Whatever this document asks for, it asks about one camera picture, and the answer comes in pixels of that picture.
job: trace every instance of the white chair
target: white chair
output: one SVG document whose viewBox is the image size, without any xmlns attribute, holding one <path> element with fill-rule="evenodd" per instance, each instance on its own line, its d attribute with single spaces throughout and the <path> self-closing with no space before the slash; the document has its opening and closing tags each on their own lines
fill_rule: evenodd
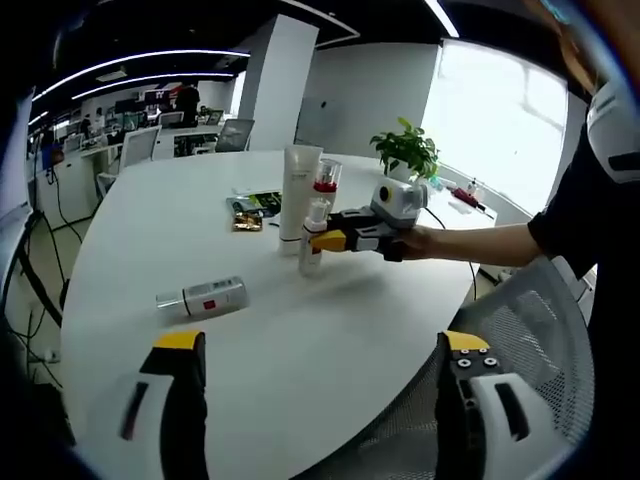
<svg viewBox="0 0 640 480">
<path fill-rule="evenodd" d="M 82 135 L 70 135 L 64 141 L 64 153 L 75 152 L 82 146 Z"/>
<path fill-rule="evenodd" d="M 184 120 L 184 112 L 161 113 L 158 116 L 158 125 L 168 127 L 175 123 L 181 123 Z"/>
<path fill-rule="evenodd" d="M 105 197 L 111 185 L 125 168 L 152 160 L 153 149 L 156 146 L 161 128 L 158 125 L 157 127 L 129 132 L 124 136 L 120 160 L 114 160 L 107 172 L 99 173 L 96 176 L 98 190 L 100 190 L 102 198 Z"/>
<path fill-rule="evenodd" d="M 231 119 L 224 122 L 216 152 L 242 152 L 247 149 L 254 120 Z"/>
<path fill-rule="evenodd" d="M 213 110 L 209 118 L 207 118 L 207 125 L 218 125 L 224 115 L 224 110 Z"/>
</svg>

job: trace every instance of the spray bottle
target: spray bottle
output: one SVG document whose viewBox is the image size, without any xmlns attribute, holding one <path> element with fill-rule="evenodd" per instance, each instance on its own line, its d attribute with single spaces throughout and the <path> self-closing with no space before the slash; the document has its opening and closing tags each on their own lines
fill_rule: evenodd
<svg viewBox="0 0 640 480">
<path fill-rule="evenodd" d="M 300 241 L 300 254 L 298 255 L 298 270 L 300 274 L 309 277 L 320 266 L 322 250 L 311 247 L 311 239 L 327 230 L 327 215 L 330 203 L 323 198 L 311 200 L 309 214 L 302 226 L 302 239 Z"/>
</svg>

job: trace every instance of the table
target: table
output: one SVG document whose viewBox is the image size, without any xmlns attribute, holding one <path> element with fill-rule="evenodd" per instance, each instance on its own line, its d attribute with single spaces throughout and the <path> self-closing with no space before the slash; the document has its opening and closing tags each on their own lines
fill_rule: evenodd
<svg viewBox="0 0 640 480">
<path fill-rule="evenodd" d="M 165 160 L 174 157 L 176 137 L 219 134 L 223 125 L 198 125 L 193 128 L 163 128 L 160 130 L 156 147 L 153 150 L 154 160 Z"/>
<path fill-rule="evenodd" d="M 336 209 L 368 204 L 378 161 L 328 157 L 344 164 Z M 64 310 L 62 382 L 77 436 L 91 402 L 137 371 L 167 331 L 206 332 L 211 478 L 300 473 L 364 428 L 424 364 L 471 286 L 469 265 L 325 253 L 317 277 L 301 277 L 296 258 L 277 254 L 275 227 L 232 233 L 224 201 L 232 189 L 278 189 L 283 162 L 282 151 L 218 153 L 119 176 L 82 244 Z M 443 193 L 431 208 L 451 228 L 493 225 L 461 205 Z M 437 227 L 423 213 L 419 222 Z M 248 308 L 193 323 L 156 312 L 156 294 L 230 275 L 246 282 Z"/>
<path fill-rule="evenodd" d="M 51 228 L 59 228 L 69 223 L 90 218 L 98 206 L 96 175 L 105 171 L 113 161 L 122 144 L 96 147 L 89 150 L 76 150 L 65 155 L 65 159 L 54 166 L 55 182 L 48 170 L 42 170 L 42 162 L 38 159 L 38 171 L 35 179 L 38 188 L 38 206 L 44 212 Z M 27 161 L 29 183 L 33 182 L 33 160 Z M 33 187 L 29 186 L 33 196 Z"/>
</svg>

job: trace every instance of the white wall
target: white wall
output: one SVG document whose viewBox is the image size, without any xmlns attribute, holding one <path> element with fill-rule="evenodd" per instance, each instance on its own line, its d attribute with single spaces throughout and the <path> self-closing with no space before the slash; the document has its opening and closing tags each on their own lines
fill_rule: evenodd
<svg viewBox="0 0 640 480">
<path fill-rule="evenodd" d="M 409 43 L 317 51 L 297 138 L 329 153 L 375 156 L 373 135 L 401 129 L 398 117 L 422 122 L 438 51 L 437 45 Z"/>
<path fill-rule="evenodd" d="M 221 109 L 225 113 L 231 111 L 231 97 L 235 79 L 231 82 L 214 82 L 211 80 L 200 80 L 198 82 L 198 93 L 200 94 L 200 106 Z"/>
<path fill-rule="evenodd" d="M 280 150 L 294 142 L 318 31 L 278 15 L 256 35 L 239 112 L 255 121 L 251 150 Z"/>
</svg>

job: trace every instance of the black ceiling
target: black ceiling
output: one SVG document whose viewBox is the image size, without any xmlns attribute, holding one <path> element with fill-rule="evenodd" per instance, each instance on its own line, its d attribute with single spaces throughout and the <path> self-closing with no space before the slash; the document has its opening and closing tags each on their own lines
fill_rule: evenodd
<svg viewBox="0 0 640 480">
<path fill-rule="evenodd" d="M 437 43 L 446 36 L 424 0 L 300 2 L 330 14 L 360 33 L 358 39 L 325 48 L 370 42 Z M 569 78 L 554 34 L 541 24 L 461 0 L 443 5 L 461 38 L 511 51 Z M 58 46 L 55 69 L 40 75 L 36 92 L 84 68 L 127 55 L 171 49 L 233 50 L 278 13 L 318 26 L 318 44 L 349 34 L 317 15 L 279 0 L 189 0 L 166 7 L 157 0 L 102 0 L 68 28 Z M 246 59 L 212 55 L 169 55 L 125 64 L 129 78 L 187 71 L 238 73 L 245 67 Z M 107 67 L 61 86 L 34 103 L 32 116 L 44 110 L 68 109 L 71 96 L 103 85 L 95 77 L 117 68 L 117 65 Z M 576 84 L 571 83 L 570 87 L 581 93 Z"/>
</svg>

